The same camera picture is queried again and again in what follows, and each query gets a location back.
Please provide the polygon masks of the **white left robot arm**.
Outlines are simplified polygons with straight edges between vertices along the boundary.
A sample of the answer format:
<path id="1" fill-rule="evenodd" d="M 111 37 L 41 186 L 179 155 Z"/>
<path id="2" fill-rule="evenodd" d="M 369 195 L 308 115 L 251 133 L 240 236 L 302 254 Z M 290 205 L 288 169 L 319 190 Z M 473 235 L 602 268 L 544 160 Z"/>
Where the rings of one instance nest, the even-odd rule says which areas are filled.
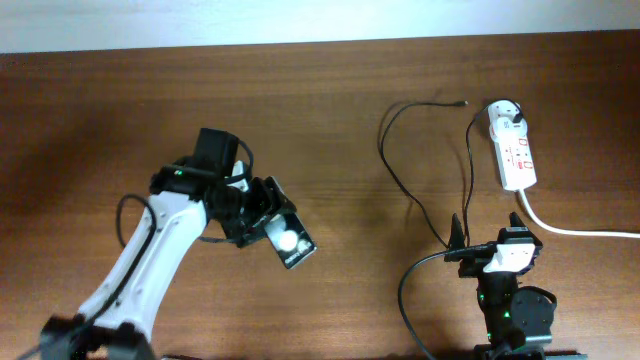
<path id="1" fill-rule="evenodd" d="M 151 337 L 161 302 L 189 248 L 211 221 L 224 242 L 244 248 L 268 239 L 292 269 L 316 246 L 273 177 L 252 175 L 237 160 L 244 143 L 203 128 L 192 155 L 154 174 L 136 230 L 99 288 L 71 319 L 52 317 L 41 332 L 44 359 L 84 359 L 106 348 L 110 359 L 151 359 Z"/>

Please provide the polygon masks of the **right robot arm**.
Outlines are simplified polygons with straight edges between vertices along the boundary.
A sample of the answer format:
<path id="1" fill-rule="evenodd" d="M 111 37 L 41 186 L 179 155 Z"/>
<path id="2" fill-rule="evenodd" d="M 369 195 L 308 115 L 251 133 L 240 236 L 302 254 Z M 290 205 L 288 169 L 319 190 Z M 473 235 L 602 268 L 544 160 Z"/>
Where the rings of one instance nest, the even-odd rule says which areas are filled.
<path id="1" fill-rule="evenodd" d="M 518 278 L 534 265 L 543 243 L 516 213 L 497 239 L 467 245 L 461 222 L 452 216 L 447 262 L 459 264 L 458 276 L 475 278 L 476 299 L 485 319 L 488 342 L 474 347 L 476 359 L 543 359 L 552 342 L 556 296 L 535 286 L 521 286 Z"/>

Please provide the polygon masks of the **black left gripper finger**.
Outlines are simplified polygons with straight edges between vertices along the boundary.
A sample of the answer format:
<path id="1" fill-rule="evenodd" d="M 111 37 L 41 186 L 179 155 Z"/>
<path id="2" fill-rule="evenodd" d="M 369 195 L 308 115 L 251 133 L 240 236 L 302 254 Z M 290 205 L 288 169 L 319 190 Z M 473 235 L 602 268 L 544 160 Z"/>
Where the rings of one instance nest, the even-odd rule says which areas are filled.
<path id="1" fill-rule="evenodd" d="M 253 188 L 259 194 L 260 212 L 268 219 L 272 220 L 276 215 L 294 214 L 296 206 L 286 196 L 281 185 L 273 176 L 253 179 Z"/>
<path id="2" fill-rule="evenodd" d="M 266 238 L 266 226 L 273 219 L 274 215 L 265 215 L 253 223 L 239 221 L 232 227 L 231 242 L 238 248 L 244 248 Z"/>

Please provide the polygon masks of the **black smartphone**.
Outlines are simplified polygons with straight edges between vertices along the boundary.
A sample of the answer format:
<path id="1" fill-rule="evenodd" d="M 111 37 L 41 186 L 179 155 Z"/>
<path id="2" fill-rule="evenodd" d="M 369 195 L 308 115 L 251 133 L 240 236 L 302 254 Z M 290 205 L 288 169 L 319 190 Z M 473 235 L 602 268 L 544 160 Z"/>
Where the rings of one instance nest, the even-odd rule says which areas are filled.
<path id="1" fill-rule="evenodd" d="M 276 215 L 264 228 L 287 270 L 303 263 L 317 246 L 296 213 Z"/>

